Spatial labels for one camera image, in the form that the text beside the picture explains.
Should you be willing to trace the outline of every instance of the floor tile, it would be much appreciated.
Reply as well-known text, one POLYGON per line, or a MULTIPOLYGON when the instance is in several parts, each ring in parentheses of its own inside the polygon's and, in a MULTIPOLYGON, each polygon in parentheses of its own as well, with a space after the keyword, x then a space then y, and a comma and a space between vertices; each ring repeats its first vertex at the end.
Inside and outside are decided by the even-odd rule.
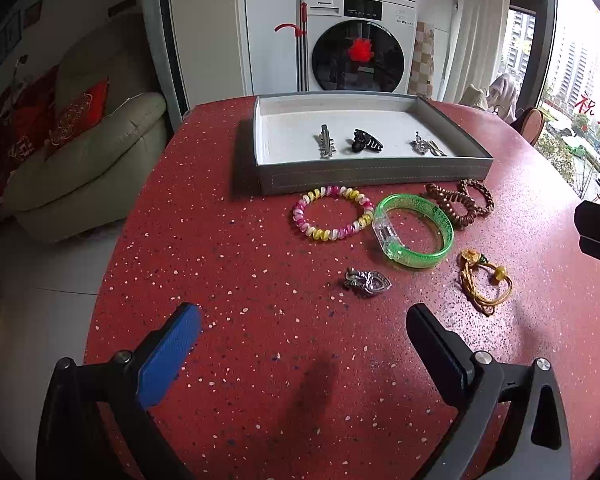
POLYGON ((61 292, 97 294, 116 245, 122 222, 97 229, 89 237, 43 244, 16 222, 0 225, 0 282, 61 292))

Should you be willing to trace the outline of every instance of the beige leather sofa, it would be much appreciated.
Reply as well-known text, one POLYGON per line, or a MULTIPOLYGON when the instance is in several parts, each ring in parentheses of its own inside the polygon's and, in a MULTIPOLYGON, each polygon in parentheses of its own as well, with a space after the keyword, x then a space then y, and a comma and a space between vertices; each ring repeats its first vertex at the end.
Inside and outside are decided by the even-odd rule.
POLYGON ((46 160, 46 150, 30 156, 4 192, 5 209, 38 240, 56 242, 126 217, 166 145, 166 102, 141 14, 112 20, 66 53, 56 115, 106 76, 100 123, 46 160))

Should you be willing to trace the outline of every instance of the red mop handle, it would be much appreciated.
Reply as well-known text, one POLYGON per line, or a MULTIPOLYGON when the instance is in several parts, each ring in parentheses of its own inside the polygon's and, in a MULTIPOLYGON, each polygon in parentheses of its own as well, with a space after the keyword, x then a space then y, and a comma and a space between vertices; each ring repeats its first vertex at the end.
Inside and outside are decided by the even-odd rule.
POLYGON ((293 27, 296 30, 296 38, 299 38, 300 36, 302 36, 302 30, 300 29, 300 27, 298 27, 297 25, 294 25, 293 23, 280 23, 280 25, 278 25, 274 30, 277 32, 281 28, 285 28, 285 27, 293 27))
POLYGON ((300 22, 304 25, 304 33, 306 34, 306 2, 300 4, 300 22))

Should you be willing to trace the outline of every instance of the green bangle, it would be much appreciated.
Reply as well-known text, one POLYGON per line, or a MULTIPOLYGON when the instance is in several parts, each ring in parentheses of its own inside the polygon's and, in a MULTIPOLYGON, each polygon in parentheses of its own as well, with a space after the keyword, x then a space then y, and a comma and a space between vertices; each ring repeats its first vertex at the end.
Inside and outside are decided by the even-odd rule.
POLYGON ((439 264, 454 242, 454 228, 442 209, 429 202, 429 200, 416 195, 397 194, 386 197, 376 206, 372 225, 384 254, 394 262, 416 269, 427 269, 439 264), (432 254, 416 253, 408 250, 387 216, 387 212, 391 209, 411 209, 433 221, 442 233, 442 249, 432 254))

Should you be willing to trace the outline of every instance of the plush toy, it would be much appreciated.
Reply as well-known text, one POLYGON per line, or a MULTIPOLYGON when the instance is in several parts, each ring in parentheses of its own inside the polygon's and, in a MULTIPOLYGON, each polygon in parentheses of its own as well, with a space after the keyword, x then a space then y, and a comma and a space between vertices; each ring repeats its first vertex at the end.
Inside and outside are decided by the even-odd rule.
POLYGON ((349 59, 354 63, 368 63, 374 56, 371 51, 371 40, 365 38, 356 38, 353 40, 353 44, 347 50, 349 53, 349 59))

